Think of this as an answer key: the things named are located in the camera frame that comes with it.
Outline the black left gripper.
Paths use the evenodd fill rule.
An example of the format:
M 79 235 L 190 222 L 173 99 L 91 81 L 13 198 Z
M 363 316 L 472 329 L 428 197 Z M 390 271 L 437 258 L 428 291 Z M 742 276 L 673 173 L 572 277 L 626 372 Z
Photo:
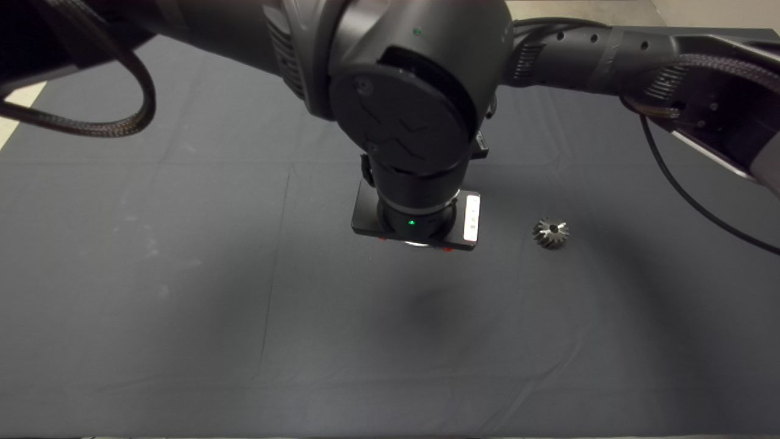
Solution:
M 436 212 L 402 212 L 382 200 L 376 189 L 362 181 L 359 186 L 351 228 L 353 232 L 379 241 L 399 241 L 417 248 L 441 248 L 471 252 L 478 244 L 481 196 L 459 191 Z

